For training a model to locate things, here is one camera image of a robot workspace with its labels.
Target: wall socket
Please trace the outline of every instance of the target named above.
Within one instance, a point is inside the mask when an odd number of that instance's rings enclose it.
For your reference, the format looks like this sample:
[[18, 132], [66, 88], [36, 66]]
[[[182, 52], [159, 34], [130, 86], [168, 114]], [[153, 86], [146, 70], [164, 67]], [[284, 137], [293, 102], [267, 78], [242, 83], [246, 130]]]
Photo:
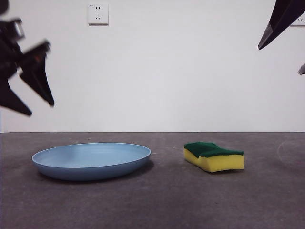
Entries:
[[88, 4], [87, 19], [89, 25], [108, 25], [109, 9], [108, 3]]
[[290, 26], [305, 27], [305, 13], [298, 17]]

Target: sponge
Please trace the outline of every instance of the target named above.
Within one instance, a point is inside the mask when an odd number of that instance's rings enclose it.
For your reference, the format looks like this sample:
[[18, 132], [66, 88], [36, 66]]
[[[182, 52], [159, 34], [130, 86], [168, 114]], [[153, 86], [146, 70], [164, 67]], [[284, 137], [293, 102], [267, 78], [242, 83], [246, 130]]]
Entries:
[[185, 144], [184, 158], [211, 173], [229, 169], [244, 169], [243, 151], [223, 149], [210, 142]]

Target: gray floor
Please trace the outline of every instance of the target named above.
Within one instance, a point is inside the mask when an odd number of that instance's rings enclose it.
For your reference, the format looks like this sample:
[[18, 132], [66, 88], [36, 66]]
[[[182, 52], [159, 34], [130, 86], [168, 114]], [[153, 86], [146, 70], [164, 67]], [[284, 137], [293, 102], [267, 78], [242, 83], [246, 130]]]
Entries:
[[[183, 145], [213, 141], [245, 151], [245, 170], [210, 174]], [[31, 156], [76, 143], [126, 142], [152, 150], [129, 175], [65, 182], [39, 174]], [[305, 133], [1, 134], [2, 229], [301, 229]]]

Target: plate rim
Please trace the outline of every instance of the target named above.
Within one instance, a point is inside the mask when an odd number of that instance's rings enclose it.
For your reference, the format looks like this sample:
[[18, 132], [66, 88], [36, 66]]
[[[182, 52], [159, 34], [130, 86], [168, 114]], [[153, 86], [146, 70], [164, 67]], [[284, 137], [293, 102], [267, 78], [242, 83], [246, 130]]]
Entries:
[[[142, 148], [146, 148], [148, 149], [149, 153], [148, 155], [144, 156], [144, 157], [141, 157], [139, 159], [136, 159], [136, 160], [133, 160], [133, 161], [129, 161], [129, 162], [125, 162], [125, 163], [118, 163], [118, 164], [114, 164], [114, 165], [108, 165], [108, 166], [92, 166], [92, 167], [58, 167], [58, 166], [49, 166], [49, 165], [44, 165], [42, 163], [39, 163], [37, 162], [34, 157], [38, 154], [41, 154], [43, 153], [44, 151], [47, 151], [47, 150], [52, 150], [52, 149], [55, 149], [55, 148], [59, 148], [59, 147], [68, 147], [68, 146], [79, 146], [79, 145], [92, 145], [92, 144], [114, 144], [114, 145], [118, 145], [118, 144], [122, 144], [122, 145], [132, 145], [132, 146], [140, 146]], [[70, 144], [70, 145], [63, 145], [63, 146], [55, 146], [55, 147], [52, 147], [52, 148], [48, 148], [48, 149], [44, 149], [42, 151], [39, 151], [37, 153], [35, 153], [33, 156], [32, 156], [32, 162], [34, 162], [35, 164], [37, 165], [40, 165], [40, 166], [45, 166], [45, 167], [50, 167], [50, 168], [71, 168], [71, 169], [83, 169], [83, 168], [102, 168], [102, 167], [111, 167], [111, 166], [119, 166], [119, 165], [125, 165], [125, 164], [129, 164], [129, 163], [133, 163], [133, 162], [136, 162], [136, 161], [140, 161], [142, 159], [145, 159], [147, 157], [149, 157], [151, 155], [152, 151], [150, 148], [146, 147], [146, 146], [142, 146], [142, 145], [137, 145], [137, 144], [131, 144], [131, 143], [121, 143], [121, 142], [91, 142], [91, 143], [79, 143], [79, 144]]]

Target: blue plate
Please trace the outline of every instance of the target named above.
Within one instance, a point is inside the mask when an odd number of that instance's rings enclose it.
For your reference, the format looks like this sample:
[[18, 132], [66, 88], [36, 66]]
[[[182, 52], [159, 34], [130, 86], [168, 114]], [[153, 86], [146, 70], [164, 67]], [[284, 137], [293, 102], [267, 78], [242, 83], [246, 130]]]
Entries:
[[40, 151], [32, 161], [49, 177], [62, 180], [100, 180], [135, 171], [148, 160], [151, 150], [127, 143], [88, 143]]

